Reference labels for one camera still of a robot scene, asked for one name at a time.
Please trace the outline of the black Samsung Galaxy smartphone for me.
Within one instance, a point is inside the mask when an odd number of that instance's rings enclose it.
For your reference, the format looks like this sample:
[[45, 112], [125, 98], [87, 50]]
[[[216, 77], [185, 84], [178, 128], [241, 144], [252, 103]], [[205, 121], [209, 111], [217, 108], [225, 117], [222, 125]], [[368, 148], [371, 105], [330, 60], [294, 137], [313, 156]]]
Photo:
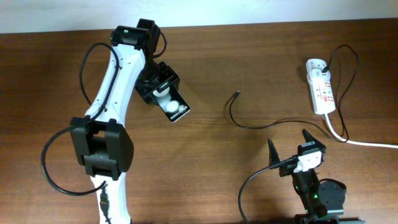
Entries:
[[173, 85], [167, 87], [162, 92], [154, 90], [151, 95], [172, 123], [177, 122], [190, 112], [188, 103]]

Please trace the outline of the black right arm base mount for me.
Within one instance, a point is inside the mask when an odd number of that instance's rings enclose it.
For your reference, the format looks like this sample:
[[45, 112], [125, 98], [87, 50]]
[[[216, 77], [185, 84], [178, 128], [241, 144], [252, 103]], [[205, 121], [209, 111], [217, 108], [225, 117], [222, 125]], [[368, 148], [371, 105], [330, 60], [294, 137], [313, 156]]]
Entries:
[[344, 214], [347, 188], [345, 184], [334, 179], [322, 179], [318, 188], [318, 198], [326, 210], [327, 215]]

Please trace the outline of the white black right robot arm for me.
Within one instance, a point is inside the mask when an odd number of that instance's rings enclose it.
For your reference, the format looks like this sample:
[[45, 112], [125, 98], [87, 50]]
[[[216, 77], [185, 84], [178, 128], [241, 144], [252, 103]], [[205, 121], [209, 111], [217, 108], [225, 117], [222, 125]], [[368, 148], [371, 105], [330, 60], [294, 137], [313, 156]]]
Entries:
[[292, 177], [292, 184], [296, 194], [300, 197], [305, 214], [296, 215], [294, 223], [311, 223], [320, 218], [316, 200], [320, 181], [315, 168], [323, 163], [326, 146], [314, 138], [306, 129], [302, 130], [305, 143], [297, 148], [297, 154], [281, 161], [271, 139], [268, 139], [269, 165], [279, 170], [279, 176]]

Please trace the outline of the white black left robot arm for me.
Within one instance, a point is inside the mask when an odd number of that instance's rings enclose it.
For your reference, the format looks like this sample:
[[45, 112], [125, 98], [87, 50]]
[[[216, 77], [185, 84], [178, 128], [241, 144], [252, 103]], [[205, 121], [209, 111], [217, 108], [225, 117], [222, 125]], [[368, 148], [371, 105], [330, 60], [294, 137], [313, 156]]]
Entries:
[[126, 174], [134, 144], [125, 121], [134, 91], [148, 105], [157, 105], [174, 123], [190, 111], [178, 92], [180, 79], [159, 57], [163, 35], [152, 20], [136, 27], [117, 26], [111, 33], [111, 55], [99, 92], [83, 118], [73, 118], [71, 137], [79, 165], [95, 186], [101, 223], [131, 223], [127, 209]]

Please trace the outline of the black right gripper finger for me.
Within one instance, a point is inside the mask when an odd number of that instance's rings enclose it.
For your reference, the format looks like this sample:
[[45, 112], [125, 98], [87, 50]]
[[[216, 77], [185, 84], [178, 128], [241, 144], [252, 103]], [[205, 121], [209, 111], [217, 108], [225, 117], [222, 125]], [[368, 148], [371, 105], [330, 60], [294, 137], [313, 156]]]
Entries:
[[274, 166], [280, 163], [278, 152], [274, 146], [274, 143], [271, 139], [267, 140], [268, 148], [269, 148], [269, 166]]
[[317, 139], [315, 139], [306, 129], [302, 129], [302, 135], [306, 143], [317, 142]]

